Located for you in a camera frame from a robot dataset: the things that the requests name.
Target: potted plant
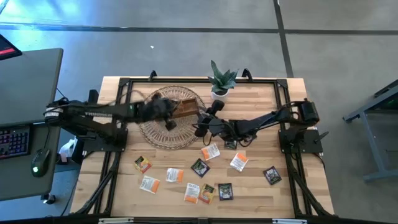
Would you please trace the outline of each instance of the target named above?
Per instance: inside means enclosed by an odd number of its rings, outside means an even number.
[[[214,61],[211,61],[214,77],[208,77],[213,87],[211,88],[211,98],[213,100],[221,100],[225,102],[230,88],[236,85],[235,78],[238,71],[230,72],[229,70],[222,74]]]

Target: red object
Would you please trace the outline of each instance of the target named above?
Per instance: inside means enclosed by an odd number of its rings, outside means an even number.
[[[0,55],[6,54],[6,53],[11,53],[11,52],[15,52],[15,50],[14,49],[0,50]]]

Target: succulent plant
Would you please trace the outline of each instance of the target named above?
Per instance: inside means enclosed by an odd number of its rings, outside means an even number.
[[[235,78],[238,71],[230,72],[229,70],[222,74],[214,61],[211,61],[211,68],[213,69],[214,77],[208,77],[213,87],[211,91],[217,95],[224,95],[228,89],[234,88],[236,85]]]

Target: gray desk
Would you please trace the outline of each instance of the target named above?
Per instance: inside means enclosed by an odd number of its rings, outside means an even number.
[[[43,121],[45,106],[54,100],[62,61],[62,49],[35,50],[0,61],[0,127]],[[44,147],[51,150],[49,169],[33,177],[30,164]],[[30,155],[0,160],[0,200],[47,194],[51,191],[60,128],[45,124],[30,129]]]

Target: white pot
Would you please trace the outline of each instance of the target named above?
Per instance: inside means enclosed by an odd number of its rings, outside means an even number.
[[[213,100],[221,100],[222,102],[225,103],[226,99],[227,99],[227,96],[228,96],[228,93],[229,93],[229,90],[227,90],[227,92],[224,95],[220,96],[220,95],[217,95],[214,92],[211,92],[211,99],[213,99]]]

